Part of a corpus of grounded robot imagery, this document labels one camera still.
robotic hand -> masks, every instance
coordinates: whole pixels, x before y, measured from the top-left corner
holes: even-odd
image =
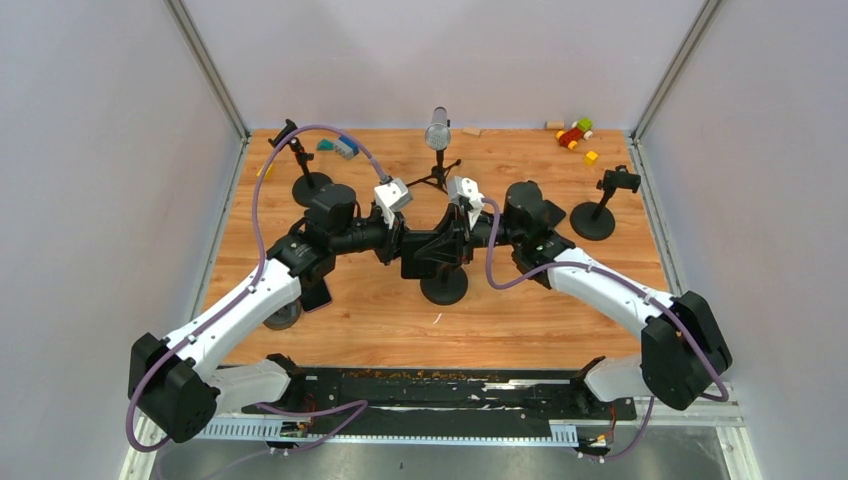
[[[483,212],[484,203],[496,204],[483,197],[473,180],[453,177],[447,190],[450,203],[439,225],[413,231],[405,226],[400,212],[411,197],[398,179],[374,189],[376,200],[367,218],[354,215],[356,195],[350,187],[323,187],[304,218],[267,251],[263,268],[166,338],[158,340],[148,333],[135,342],[130,398],[136,395],[138,407],[178,443],[194,437],[215,415],[260,402],[285,401],[305,379],[303,370],[287,357],[270,355],[255,365],[219,369],[221,361],[280,309],[301,302],[309,311],[329,303],[324,277],[335,268],[336,256],[366,250],[373,250],[384,264],[401,258],[403,278],[424,279],[436,276],[445,266],[468,263],[474,248],[486,247],[493,287],[503,289],[533,279],[585,301],[620,323],[640,337],[641,355],[599,357],[575,378],[590,392],[587,395],[602,402],[653,394],[683,410],[703,394],[714,373],[730,367],[727,345],[703,298],[693,292],[675,298],[593,260],[556,233],[554,228],[565,212],[544,200],[535,183],[509,188],[503,221],[497,208],[495,214]],[[512,246],[513,261],[523,277],[506,285],[494,282],[491,256],[496,245]],[[216,321],[195,336],[197,326],[212,317]],[[145,386],[137,394],[141,383]]]

tripod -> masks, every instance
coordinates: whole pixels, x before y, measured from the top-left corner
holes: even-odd
[[[436,166],[430,169],[430,175],[426,177],[419,178],[418,180],[407,184],[407,187],[411,187],[413,185],[417,185],[419,183],[426,183],[431,187],[437,188],[445,193],[447,190],[445,188],[445,183],[447,183],[448,174],[450,173],[453,167],[458,167],[462,163],[462,159],[458,158],[455,162],[451,163],[447,167],[445,166],[445,151],[444,150],[436,150]]]

wooden tabletop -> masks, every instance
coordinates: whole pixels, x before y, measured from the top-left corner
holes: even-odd
[[[422,130],[351,130],[382,167],[407,183],[430,172],[435,153],[427,147]],[[477,181],[480,191],[503,202],[507,187],[536,181],[545,198],[566,212],[584,201],[598,201],[595,185],[605,169],[627,165],[632,171],[624,137],[619,131],[598,131],[581,141],[577,152],[559,147],[554,133],[544,130],[484,130],[481,137],[454,129],[446,162],[462,158],[454,174]],[[267,139],[275,131],[254,132],[236,198],[229,216],[206,306],[232,289],[256,266],[257,248],[250,221],[256,173],[268,158]],[[300,136],[314,151],[324,132]],[[594,166],[583,154],[594,150]],[[357,192],[367,215],[377,183],[368,161],[359,155],[346,161],[333,152],[315,152],[313,171]],[[292,182],[300,175],[286,149],[263,183],[259,218],[265,244],[271,245],[303,215],[291,197]],[[411,228],[432,228],[445,212],[447,197],[435,188],[411,189],[414,200],[403,213]],[[648,220],[640,195],[619,191],[610,200],[615,233],[602,242],[578,237],[568,220],[560,234],[576,242],[596,260],[651,287],[665,290]],[[524,282],[510,290],[489,287],[484,252],[464,268],[468,293],[451,306],[429,303],[417,280],[400,278],[400,261],[380,264],[373,252],[340,256],[327,276],[333,303],[307,314],[290,329],[257,328],[227,358],[230,363],[254,363],[270,353],[289,355],[300,364],[344,366],[533,367],[576,368],[598,355],[623,356],[638,352],[638,341],[624,328],[580,300]],[[511,280],[518,271],[509,247],[495,256],[495,278]]]

metal beam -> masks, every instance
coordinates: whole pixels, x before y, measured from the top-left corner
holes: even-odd
[[[698,42],[701,41],[704,32],[709,27],[722,3],[723,0],[706,0],[704,2],[701,11],[698,12],[698,16],[695,18],[695,22],[689,28],[689,32],[686,33],[683,44],[680,45],[680,48],[674,55],[671,65],[668,66],[668,70],[666,70],[665,75],[660,80],[660,84],[648,102],[648,106],[642,113],[642,117],[639,118],[639,123],[636,124],[636,128],[633,130],[633,140],[641,140],[645,136],[645,132],[648,131],[651,123],[654,121],[660,105],[662,105],[668,92],[674,86],[678,75],[680,75],[680,72],[686,66],[692,51],[698,45]]]
[[[191,53],[197,60],[200,70],[209,82],[212,92],[221,104],[221,108],[224,109],[227,119],[230,121],[230,124],[232,124],[233,129],[235,129],[236,134],[239,138],[241,138],[242,142],[246,142],[250,136],[250,131],[245,125],[244,120],[241,118],[241,114],[239,114],[235,102],[230,96],[230,93],[227,91],[227,87],[224,85],[224,81],[221,80],[221,75],[218,73],[218,69],[215,68],[215,64],[212,62],[212,57],[209,56],[209,52],[206,50],[206,46],[203,44],[200,34],[197,33],[197,28],[191,20],[191,15],[189,15],[188,9],[186,9],[182,0],[164,1],[165,5],[168,6],[168,10],[171,11],[171,15],[174,17],[174,22],[183,34]]]

yellow toy block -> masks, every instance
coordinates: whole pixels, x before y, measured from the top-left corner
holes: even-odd
[[[268,175],[271,175],[271,172],[273,172],[273,171],[274,171],[274,164],[272,163],[271,166],[268,167],[268,171],[265,172],[265,178],[263,178],[262,180],[268,180]],[[260,172],[262,172],[261,167],[259,168],[259,170],[256,171],[256,178],[259,178]]]
[[[590,167],[595,164],[595,160],[598,159],[598,154],[592,150],[586,152],[586,156],[583,157],[583,163],[589,165]]]

